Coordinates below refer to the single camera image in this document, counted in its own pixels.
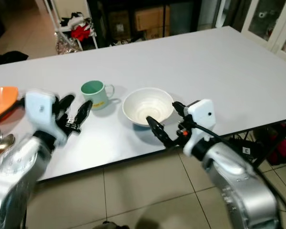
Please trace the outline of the white ceramic bowl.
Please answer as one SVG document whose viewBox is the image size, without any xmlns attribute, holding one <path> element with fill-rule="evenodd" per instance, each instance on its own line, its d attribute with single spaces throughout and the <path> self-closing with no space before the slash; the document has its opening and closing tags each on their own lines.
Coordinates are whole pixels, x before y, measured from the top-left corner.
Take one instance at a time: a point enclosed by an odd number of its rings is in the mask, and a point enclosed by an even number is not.
<svg viewBox="0 0 286 229">
<path fill-rule="evenodd" d="M 173 102 L 165 90 L 147 87 L 128 94 L 122 103 L 122 112 L 133 124 L 148 128 L 146 118 L 151 116 L 157 122 L 164 122 L 175 111 Z"/>
</svg>

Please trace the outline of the orange bowl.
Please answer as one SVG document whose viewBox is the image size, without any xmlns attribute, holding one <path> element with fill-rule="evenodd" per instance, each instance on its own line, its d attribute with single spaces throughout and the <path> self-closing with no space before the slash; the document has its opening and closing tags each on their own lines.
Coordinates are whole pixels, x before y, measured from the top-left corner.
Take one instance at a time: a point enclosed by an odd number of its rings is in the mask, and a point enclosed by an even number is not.
<svg viewBox="0 0 286 229">
<path fill-rule="evenodd" d="M 12 86 L 0 87 L 0 115 L 17 102 L 19 89 Z"/>
</svg>

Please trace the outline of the red cloth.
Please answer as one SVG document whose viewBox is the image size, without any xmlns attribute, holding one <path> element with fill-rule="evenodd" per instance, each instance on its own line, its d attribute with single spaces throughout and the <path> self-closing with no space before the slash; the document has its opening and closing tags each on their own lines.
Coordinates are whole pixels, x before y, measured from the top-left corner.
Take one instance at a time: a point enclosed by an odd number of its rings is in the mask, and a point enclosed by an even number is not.
<svg viewBox="0 0 286 229">
<path fill-rule="evenodd" d="M 93 34 L 93 27 L 90 24 L 77 25 L 71 29 L 71 37 L 83 42 Z"/>
</svg>

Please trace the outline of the patterned bag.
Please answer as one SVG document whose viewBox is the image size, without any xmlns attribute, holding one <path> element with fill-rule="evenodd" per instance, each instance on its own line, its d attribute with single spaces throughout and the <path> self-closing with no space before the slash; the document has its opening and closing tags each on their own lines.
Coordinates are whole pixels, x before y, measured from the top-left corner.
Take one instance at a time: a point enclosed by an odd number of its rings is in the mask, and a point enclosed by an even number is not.
<svg viewBox="0 0 286 229">
<path fill-rule="evenodd" d="M 75 38 L 67 38 L 62 33 L 57 35 L 56 52 L 58 55 L 82 52 L 80 43 Z"/>
</svg>

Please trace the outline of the white glass door cabinet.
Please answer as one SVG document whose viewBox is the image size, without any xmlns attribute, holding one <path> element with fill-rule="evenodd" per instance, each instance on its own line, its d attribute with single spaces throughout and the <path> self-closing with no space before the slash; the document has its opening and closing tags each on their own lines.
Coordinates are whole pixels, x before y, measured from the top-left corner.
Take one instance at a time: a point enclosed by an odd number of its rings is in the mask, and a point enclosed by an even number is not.
<svg viewBox="0 0 286 229">
<path fill-rule="evenodd" d="M 241 33 L 274 52 L 286 25 L 286 0 L 251 0 Z"/>
</svg>

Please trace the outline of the white metal rack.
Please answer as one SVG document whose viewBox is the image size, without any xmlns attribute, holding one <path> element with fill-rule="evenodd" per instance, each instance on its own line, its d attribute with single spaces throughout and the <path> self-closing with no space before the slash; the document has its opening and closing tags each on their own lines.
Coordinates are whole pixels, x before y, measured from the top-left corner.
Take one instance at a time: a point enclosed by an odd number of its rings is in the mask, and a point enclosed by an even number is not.
<svg viewBox="0 0 286 229">
<path fill-rule="evenodd" d="M 97 49 L 96 32 L 90 18 L 86 0 L 47 0 L 47 6 L 53 20 L 54 35 L 62 33 L 71 38 L 71 30 L 77 25 L 90 24 L 93 34 L 83 42 L 79 42 L 82 51 Z"/>
</svg>

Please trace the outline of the large cardboard box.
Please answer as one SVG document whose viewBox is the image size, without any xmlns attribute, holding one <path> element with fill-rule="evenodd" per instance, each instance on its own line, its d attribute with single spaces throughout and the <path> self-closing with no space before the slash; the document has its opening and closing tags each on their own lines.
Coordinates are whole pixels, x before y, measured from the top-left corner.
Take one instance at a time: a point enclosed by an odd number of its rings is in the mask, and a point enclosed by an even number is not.
<svg viewBox="0 0 286 229">
<path fill-rule="evenodd" d="M 169 37 L 171 35 L 171 8 L 160 6 L 137 10 L 135 24 L 138 32 L 145 33 L 146 40 Z"/>
</svg>

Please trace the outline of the green mug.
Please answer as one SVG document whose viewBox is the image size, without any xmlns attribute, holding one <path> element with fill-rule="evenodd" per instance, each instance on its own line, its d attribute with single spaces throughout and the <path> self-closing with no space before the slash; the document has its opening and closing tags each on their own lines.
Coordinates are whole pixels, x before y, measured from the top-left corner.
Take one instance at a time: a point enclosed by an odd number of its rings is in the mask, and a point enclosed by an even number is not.
<svg viewBox="0 0 286 229">
<path fill-rule="evenodd" d="M 110 98 L 115 93 L 115 87 L 110 83 L 93 80 L 81 86 L 81 93 L 86 101 L 92 102 L 92 110 L 100 110 L 110 104 Z"/>
</svg>

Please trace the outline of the small dark cardboard box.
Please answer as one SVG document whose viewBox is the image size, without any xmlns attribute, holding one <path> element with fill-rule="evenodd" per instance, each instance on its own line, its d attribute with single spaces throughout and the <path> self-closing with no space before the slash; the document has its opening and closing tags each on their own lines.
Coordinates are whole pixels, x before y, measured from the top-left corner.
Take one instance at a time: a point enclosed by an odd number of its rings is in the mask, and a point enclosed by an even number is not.
<svg viewBox="0 0 286 229">
<path fill-rule="evenodd" d="M 111 11 L 108 19 L 113 39 L 129 40 L 131 38 L 130 17 L 127 10 Z"/>
</svg>

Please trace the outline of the black bag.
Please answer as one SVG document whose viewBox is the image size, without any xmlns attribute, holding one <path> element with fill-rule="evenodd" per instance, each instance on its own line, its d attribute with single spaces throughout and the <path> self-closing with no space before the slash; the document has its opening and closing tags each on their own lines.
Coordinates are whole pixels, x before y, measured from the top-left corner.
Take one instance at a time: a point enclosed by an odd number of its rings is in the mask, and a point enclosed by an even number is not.
<svg viewBox="0 0 286 229">
<path fill-rule="evenodd" d="M 13 62 L 25 61 L 28 58 L 29 58 L 29 55 L 19 52 L 19 51 L 6 52 L 4 54 L 0 54 L 0 65 L 13 63 Z"/>
</svg>

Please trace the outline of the black shelf unit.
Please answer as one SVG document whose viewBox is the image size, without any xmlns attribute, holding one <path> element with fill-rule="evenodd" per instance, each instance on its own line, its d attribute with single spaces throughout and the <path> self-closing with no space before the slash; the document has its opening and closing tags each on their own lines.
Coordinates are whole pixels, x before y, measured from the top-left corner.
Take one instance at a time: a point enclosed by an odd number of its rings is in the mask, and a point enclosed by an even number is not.
<svg viewBox="0 0 286 229">
<path fill-rule="evenodd" d="M 107 16 L 112 11 L 128 11 L 131 33 L 129 42 L 132 43 L 144 37 L 143 32 L 136 31 L 134 14 L 138 9 L 156 6 L 173 7 L 175 4 L 189 2 L 192 6 L 186 13 L 189 17 L 187 32 L 196 32 L 202 6 L 202 0 L 86 0 L 86 2 L 96 32 L 97 48 L 110 47 L 117 42 L 111 35 L 110 20 Z"/>
</svg>

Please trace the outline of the gold spoon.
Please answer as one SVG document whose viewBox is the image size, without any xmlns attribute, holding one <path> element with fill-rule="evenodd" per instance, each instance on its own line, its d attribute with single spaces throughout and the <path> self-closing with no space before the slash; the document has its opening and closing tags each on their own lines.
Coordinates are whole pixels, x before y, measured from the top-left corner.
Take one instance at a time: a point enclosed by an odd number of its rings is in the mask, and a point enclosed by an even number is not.
<svg viewBox="0 0 286 229">
<path fill-rule="evenodd" d="M 3 151 L 10 148 L 15 142 L 15 137 L 13 134 L 9 134 L 6 137 L 3 138 L 3 140 L 0 142 L 0 156 L 3 153 Z"/>
</svg>

